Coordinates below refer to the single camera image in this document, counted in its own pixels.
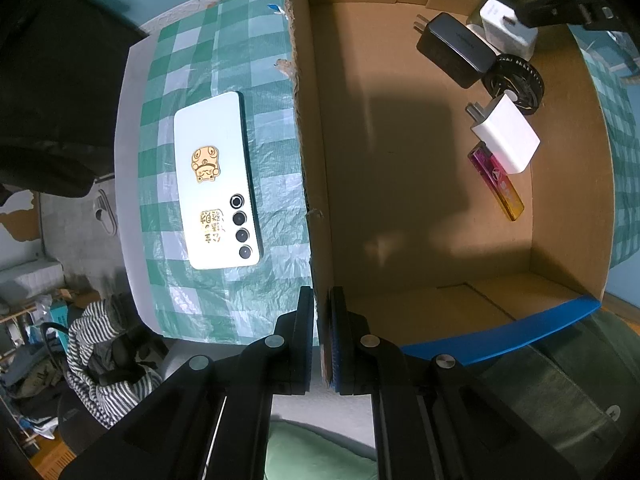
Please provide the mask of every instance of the cartoon sticker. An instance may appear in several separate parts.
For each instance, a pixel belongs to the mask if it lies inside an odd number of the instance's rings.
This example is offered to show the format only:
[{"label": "cartoon sticker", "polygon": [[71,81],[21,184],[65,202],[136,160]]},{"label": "cartoon sticker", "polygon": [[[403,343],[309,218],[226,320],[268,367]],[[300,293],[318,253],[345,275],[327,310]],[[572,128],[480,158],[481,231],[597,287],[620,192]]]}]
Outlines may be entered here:
[{"label": "cartoon sticker", "polygon": [[215,146],[204,146],[193,152],[191,169],[195,172],[198,182],[214,181],[220,174],[218,164],[218,149]]},{"label": "cartoon sticker", "polygon": [[222,228],[222,221],[223,216],[220,209],[212,209],[200,213],[200,224],[204,232],[204,241],[207,244],[219,242],[222,238],[222,233],[225,231]]}]

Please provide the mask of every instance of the cardboard box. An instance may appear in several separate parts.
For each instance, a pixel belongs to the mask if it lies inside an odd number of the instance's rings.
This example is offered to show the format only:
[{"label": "cardboard box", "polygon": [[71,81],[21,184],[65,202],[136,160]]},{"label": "cardboard box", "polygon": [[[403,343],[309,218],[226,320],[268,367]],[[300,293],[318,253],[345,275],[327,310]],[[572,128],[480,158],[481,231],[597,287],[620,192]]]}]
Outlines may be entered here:
[{"label": "cardboard box", "polygon": [[542,28],[531,61],[546,94],[527,118],[540,147],[511,175],[526,208],[516,222],[466,158],[478,139],[465,105],[486,104],[488,93],[481,83],[460,88],[415,48],[416,14],[445,10],[464,23],[478,1],[288,0],[327,363],[333,285],[344,287],[348,309],[364,314],[372,333],[401,346],[495,329],[583,295],[602,298],[612,161],[567,27]]}]

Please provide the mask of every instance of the white slipper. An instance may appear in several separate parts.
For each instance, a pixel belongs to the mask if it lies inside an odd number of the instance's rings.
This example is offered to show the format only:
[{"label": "white slipper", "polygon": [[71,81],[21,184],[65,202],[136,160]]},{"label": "white slipper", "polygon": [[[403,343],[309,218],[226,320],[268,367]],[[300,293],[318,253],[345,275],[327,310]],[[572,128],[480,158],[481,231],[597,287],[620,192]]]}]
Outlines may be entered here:
[{"label": "white slipper", "polygon": [[106,193],[99,189],[98,196],[94,200],[95,219],[102,224],[104,230],[109,236],[113,236],[118,231],[116,217],[113,214]]}]

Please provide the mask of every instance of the black charger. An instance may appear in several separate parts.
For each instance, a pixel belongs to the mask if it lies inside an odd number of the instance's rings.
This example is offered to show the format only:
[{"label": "black charger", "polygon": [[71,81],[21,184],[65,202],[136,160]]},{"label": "black charger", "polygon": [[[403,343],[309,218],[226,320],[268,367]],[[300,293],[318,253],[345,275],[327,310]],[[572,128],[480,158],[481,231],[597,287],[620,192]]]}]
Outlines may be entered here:
[{"label": "black charger", "polygon": [[494,65],[494,51],[460,23],[441,12],[431,21],[418,14],[414,27],[422,33],[416,48],[462,88],[469,88]]}]

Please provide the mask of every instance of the white smartphone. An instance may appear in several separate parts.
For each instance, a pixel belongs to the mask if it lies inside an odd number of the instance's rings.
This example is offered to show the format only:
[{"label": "white smartphone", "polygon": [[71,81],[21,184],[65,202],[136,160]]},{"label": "white smartphone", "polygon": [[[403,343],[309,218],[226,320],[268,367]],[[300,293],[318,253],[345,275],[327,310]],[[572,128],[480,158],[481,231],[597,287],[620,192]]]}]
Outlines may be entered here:
[{"label": "white smartphone", "polygon": [[226,92],[178,110],[175,172],[191,267],[246,267],[260,260],[240,95]]}]

